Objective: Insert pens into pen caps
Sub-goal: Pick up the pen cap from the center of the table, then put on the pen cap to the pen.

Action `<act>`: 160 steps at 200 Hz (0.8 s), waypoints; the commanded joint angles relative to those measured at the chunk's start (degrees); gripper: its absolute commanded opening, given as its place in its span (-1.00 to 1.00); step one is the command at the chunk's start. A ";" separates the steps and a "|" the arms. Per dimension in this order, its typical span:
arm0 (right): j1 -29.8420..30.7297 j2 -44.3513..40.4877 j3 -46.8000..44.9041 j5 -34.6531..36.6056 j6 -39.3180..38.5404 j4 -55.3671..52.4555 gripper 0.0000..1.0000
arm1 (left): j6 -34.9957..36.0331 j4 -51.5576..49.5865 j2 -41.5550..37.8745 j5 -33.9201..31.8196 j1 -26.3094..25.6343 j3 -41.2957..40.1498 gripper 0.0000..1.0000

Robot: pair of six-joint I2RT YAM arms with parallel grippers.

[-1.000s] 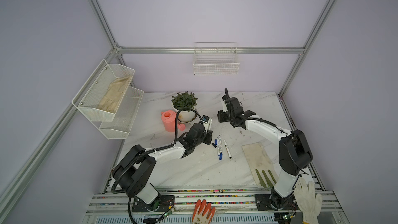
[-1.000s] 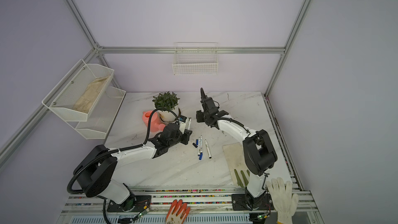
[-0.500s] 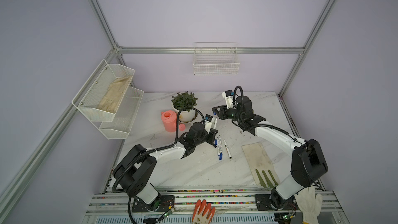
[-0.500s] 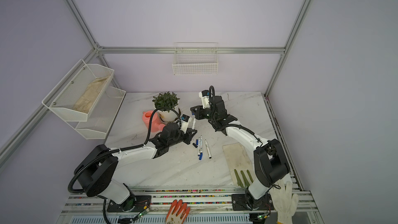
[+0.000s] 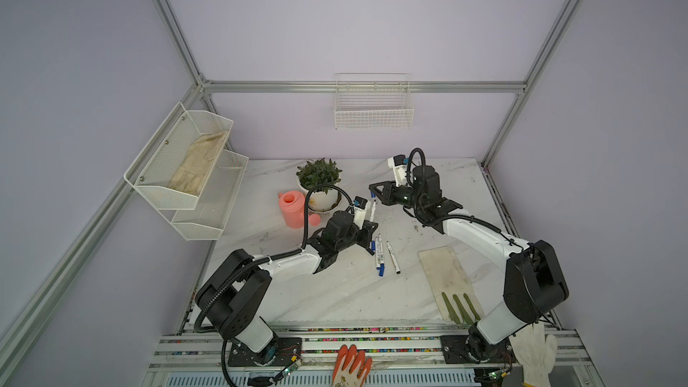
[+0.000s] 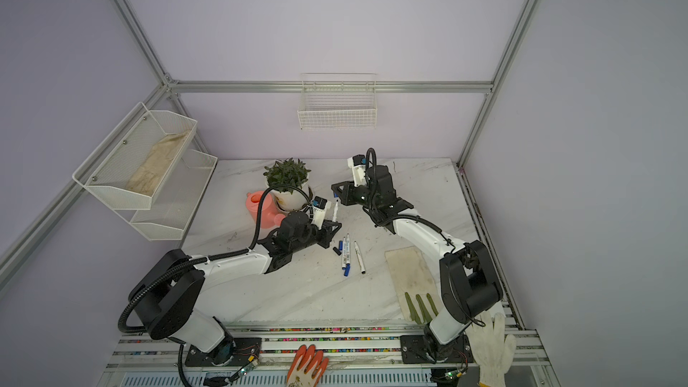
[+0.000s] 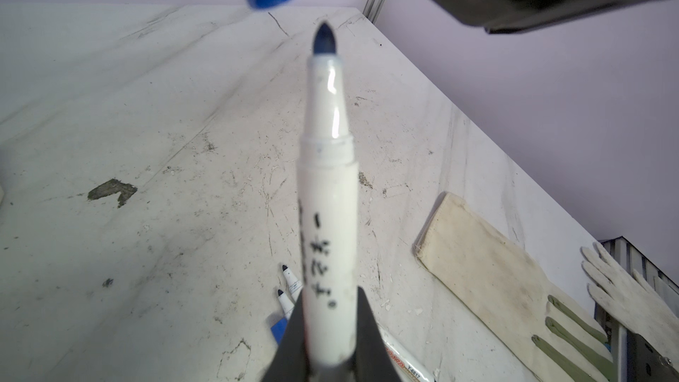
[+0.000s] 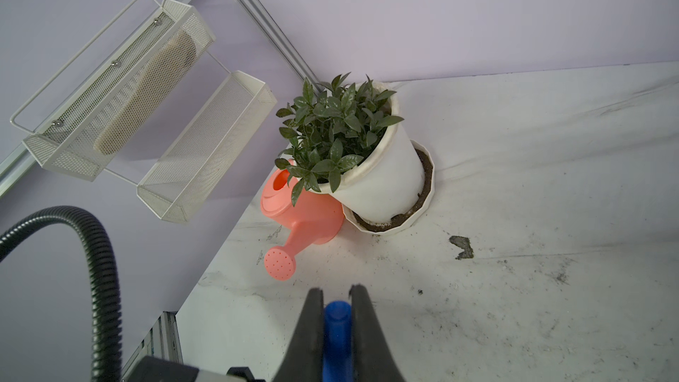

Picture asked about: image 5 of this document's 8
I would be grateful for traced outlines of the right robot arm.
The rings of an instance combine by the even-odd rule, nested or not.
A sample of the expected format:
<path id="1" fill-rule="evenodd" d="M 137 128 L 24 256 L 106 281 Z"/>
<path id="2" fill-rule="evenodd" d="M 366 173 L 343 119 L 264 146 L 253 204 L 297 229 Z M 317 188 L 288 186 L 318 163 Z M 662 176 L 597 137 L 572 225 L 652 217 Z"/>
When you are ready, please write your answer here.
<path id="1" fill-rule="evenodd" d="M 392 171 L 394 180 L 369 186 L 379 202 L 402 206 L 422 226 L 469 245 L 505 274 L 502 300 L 469 328 L 467 358 L 486 362 L 505 340 L 568 299 L 568 286 L 550 243 L 516 238 L 471 215 L 443 196 L 439 174 L 431 166 L 409 169 L 401 164 L 392 166 Z"/>

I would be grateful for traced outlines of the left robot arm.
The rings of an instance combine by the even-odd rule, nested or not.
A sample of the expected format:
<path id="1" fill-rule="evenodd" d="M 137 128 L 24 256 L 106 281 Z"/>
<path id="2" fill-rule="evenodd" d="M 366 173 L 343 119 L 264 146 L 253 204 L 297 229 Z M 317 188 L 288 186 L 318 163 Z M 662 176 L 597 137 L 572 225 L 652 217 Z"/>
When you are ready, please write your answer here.
<path id="1" fill-rule="evenodd" d="M 245 348 L 254 362 L 267 365 L 278 354 L 280 338 L 258 310 L 273 283 L 315 275 L 332 266 L 341 252 L 361 247 L 368 254 L 375 221 L 353 209 L 337 211 L 323 228 L 306 235 L 302 244 L 274 255 L 232 252 L 196 293 L 200 309 L 193 322 L 195 333 L 218 333 L 222 340 Z"/>

